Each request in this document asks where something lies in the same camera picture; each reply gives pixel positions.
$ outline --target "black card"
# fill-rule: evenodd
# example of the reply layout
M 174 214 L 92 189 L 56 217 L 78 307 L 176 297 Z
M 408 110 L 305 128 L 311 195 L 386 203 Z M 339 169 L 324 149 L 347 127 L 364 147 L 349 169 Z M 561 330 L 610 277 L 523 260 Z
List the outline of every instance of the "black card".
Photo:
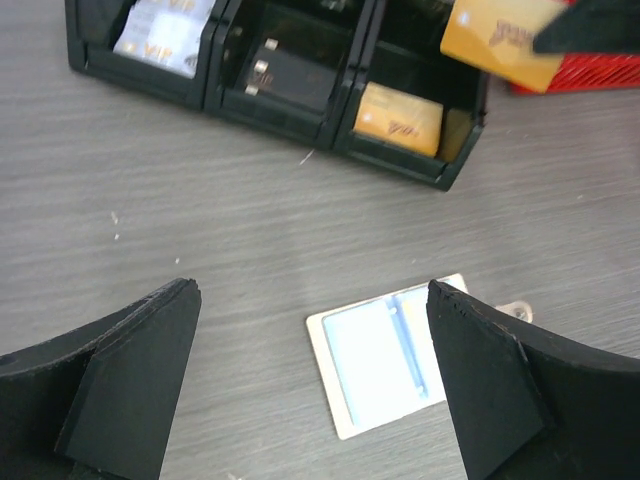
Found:
M 258 48 L 243 75 L 242 88 L 324 112 L 337 72 L 282 49 Z

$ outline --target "vip card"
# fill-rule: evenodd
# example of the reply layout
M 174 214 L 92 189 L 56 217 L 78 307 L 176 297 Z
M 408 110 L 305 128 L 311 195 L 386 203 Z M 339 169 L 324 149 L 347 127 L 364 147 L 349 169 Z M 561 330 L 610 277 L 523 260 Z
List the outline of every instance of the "vip card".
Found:
M 132 9 L 114 51 L 193 78 L 205 23 L 162 9 L 152 13 L 147 6 Z
M 533 38 L 565 8 L 556 0 L 456 0 L 440 50 L 544 92 L 564 57 L 534 53 Z
M 216 0 L 138 0 L 138 4 L 159 7 L 195 20 L 208 20 Z
M 353 130 L 434 157 L 442 114 L 439 103 L 369 82 Z

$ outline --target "card logo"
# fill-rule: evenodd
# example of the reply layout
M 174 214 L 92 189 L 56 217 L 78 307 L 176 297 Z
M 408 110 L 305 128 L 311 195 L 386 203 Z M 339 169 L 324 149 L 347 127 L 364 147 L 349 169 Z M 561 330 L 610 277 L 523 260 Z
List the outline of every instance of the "card logo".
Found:
M 495 47 L 504 41 L 515 47 L 524 47 L 533 42 L 533 33 L 506 20 L 498 20 L 489 46 Z
M 144 44 L 144 56 L 148 58 L 153 58 L 155 60 L 166 60 L 173 52 L 168 47 L 161 47 L 160 45 L 150 45 L 145 42 Z
M 254 72 L 251 83 L 259 87 L 269 87 L 273 83 L 273 75 L 269 72 Z
M 389 132 L 389 135 L 393 135 L 394 133 L 397 133 L 405 137 L 418 136 L 418 130 L 416 128 L 412 127 L 411 125 L 405 125 L 402 123 L 395 122 L 393 120 L 389 122 L 388 132 Z

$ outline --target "card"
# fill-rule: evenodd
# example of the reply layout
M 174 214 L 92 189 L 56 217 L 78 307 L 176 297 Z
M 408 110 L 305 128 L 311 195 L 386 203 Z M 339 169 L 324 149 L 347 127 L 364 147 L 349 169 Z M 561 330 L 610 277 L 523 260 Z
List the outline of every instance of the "card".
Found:
M 564 56 L 535 54 L 533 37 L 565 8 L 555 0 L 456 0 L 440 50 L 545 92 Z
M 151 5 L 168 13 L 186 15 L 194 20 L 208 20 L 216 0 L 138 0 L 136 5 Z
M 369 82 L 353 130 L 434 157 L 440 143 L 442 114 L 439 103 Z
M 131 10 L 114 52 L 193 78 L 206 22 L 141 4 Z
M 467 291 L 459 274 L 441 281 Z M 446 399 L 427 297 L 423 284 L 307 319 L 340 439 Z
M 250 95 L 273 97 L 324 112 L 337 79 L 336 71 L 292 55 L 267 39 L 249 64 L 241 88 Z

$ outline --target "gray wooden table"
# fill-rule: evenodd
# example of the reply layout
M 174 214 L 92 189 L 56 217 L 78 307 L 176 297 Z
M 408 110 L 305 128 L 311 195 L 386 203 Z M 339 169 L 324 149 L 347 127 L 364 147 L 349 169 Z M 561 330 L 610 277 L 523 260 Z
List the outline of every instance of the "gray wooden table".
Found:
M 3 3 L 0 354 L 195 278 L 163 479 L 465 478 L 446 405 L 338 441 L 304 326 L 436 276 L 640 356 L 640 90 L 496 83 L 442 194 L 79 77 L 64 36 L 62 0 Z

